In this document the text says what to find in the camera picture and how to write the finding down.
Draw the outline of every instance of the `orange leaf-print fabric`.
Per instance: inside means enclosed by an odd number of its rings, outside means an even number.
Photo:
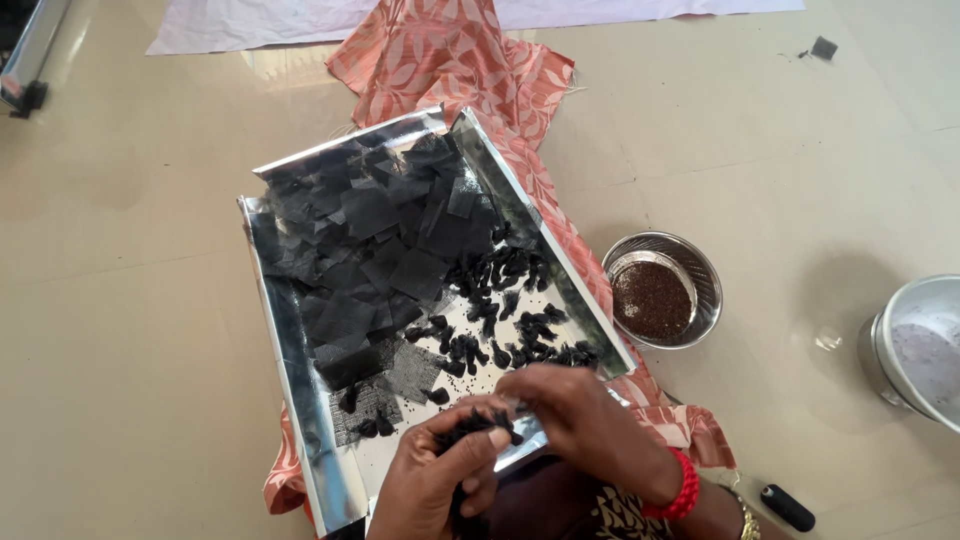
[[[557,196],[537,148],[573,73],[573,61],[549,48],[504,37],[492,0],[382,0],[327,59],[326,66],[360,96],[353,120],[361,128],[444,103],[449,125],[470,106],[497,150],[537,206],[543,222],[597,303],[612,318],[607,275]],[[709,411],[671,406],[629,346],[637,368],[612,388],[631,403],[637,421],[664,445],[689,449],[701,466],[735,465]],[[264,486],[271,513],[299,505],[302,490],[284,411],[283,446]]]

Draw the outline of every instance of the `gold bracelet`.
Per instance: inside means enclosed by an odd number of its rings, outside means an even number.
[[[727,489],[727,491],[736,497],[736,501],[740,503],[740,509],[743,510],[743,530],[740,532],[740,540],[760,540],[760,523],[757,522],[754,513],[750,511],[750,507],[735,491],[732,489]]]

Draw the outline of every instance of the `red thread bracelet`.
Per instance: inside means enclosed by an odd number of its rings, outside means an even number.
[[[680,465],[684,468],[684,486],[680,488],[680,495],[668,506],[645,504],[640,509],[640,516],[644,518],[665,519],[667,521],[680,520],[690,513],[693,505],[697,503],[697,497],[700,496],[700,477],[697,476],[697,471],[693,468],[690,458],[675,448],[668,448],[667,450],[677,457]]]

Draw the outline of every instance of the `hand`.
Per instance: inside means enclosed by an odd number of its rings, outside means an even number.
[[[437,457],[434,433],[449,431],[476,407],[490,417],[490,409],[509,410],[495,396],[470,396],[430,420],[412,426],[400,437],[394,460],[380,488],[368,539],[433,540],[450,538],[447,518],[453,490],[463,483],[467,499],[460,514],[471,517],[493,504],[496,495],[496,456],[510,444],[503,428],[477,431]]]
[[[680,463],[589,369],[530,364],[504,375],[495,393],[526,402],[553,453],[581,471],[657,506],[680,494]]]

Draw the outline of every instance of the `aluminum tray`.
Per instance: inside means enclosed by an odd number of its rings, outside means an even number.
[[[564,309],[569,315],[569,321],[562,327],[554,327],[559,335],[557,343],[572,344],[581,339],[588,340],[599,351],[598,375],[603,379],[617,377],[636,367],[612,324],[593,300],[556,238],[546,225],[542,224],[540,215],[506,161],[480,128],[473,112],[470,109],[461,111],[450,131],[464,156],[468,170],[492,195],[498,209],[515,224],[526,224],[530,234],[539,240],[540,246],[546,248],[543,255],[550,263],[551,285],[542,293],[521,293],[516,313],[524,310],[540,311],[547,302]],[[355,147],[357,144],[367,147],[383,144],[398,151],[405,150],[419,137],[430,132],[446,132],[444,112],[440,105],[411,112],[332,140],[254,169],[253,173],[260,178],[278,169],[303,174],[302,166],[307,160],[331,149]],[[297,294],[286,281],[263,276],[263,263],[258,254],[258,246],[263,248],[266,243],[276,243],[276,218],[263,199],[241,197],[237,203],[244,216],[253,269],[274,348],[276,366],[280,373],[283,396],[290,414],[297,455],[302,465],[308,503],[313,511],[317,534],[323,537],[368,515],[369,508],[372,508],[371,500],[375,500],[379,493],[396,451],[399,435],[408,426],[435,414],[437,409],[430,403],[409,404],[406,407],[412,407],[413,412],[404,408],[404,422],[396,426],[398,434],[336,447],[328,404],[329,392],[312,367],[306,346],[306,333],[297,313]],[[472,329],[477,333],[479,330],[479,323],[467,322],[466,301],[459,296],[444,314],[449,323],[457,327],[458,332]],[[512,317],[510,321],[497,324],[496,334],[501,346],[516,342],[516,330],[512,327],[515,319]],[[418,345],[437,352],[437,343],[432,339],[424,339]],[[466,382],[469,381],[471,385],[469,393],[487,393],[493,391],[497,379],[503,373],[490,362],[479,367],[477,376],[472,380],[469,375],[462,380],[453,380],[450,375],[441,373],[437,386],[446,387],[455,401],[467,395]],[[453,391],[452,381],[460,391]],[[541,454],[546,445],[546,437],[533,416],[518,420],[516,431],[525,437],[525,442],[500,455],[496,464],[496,470],[500,474],[522,466]]]

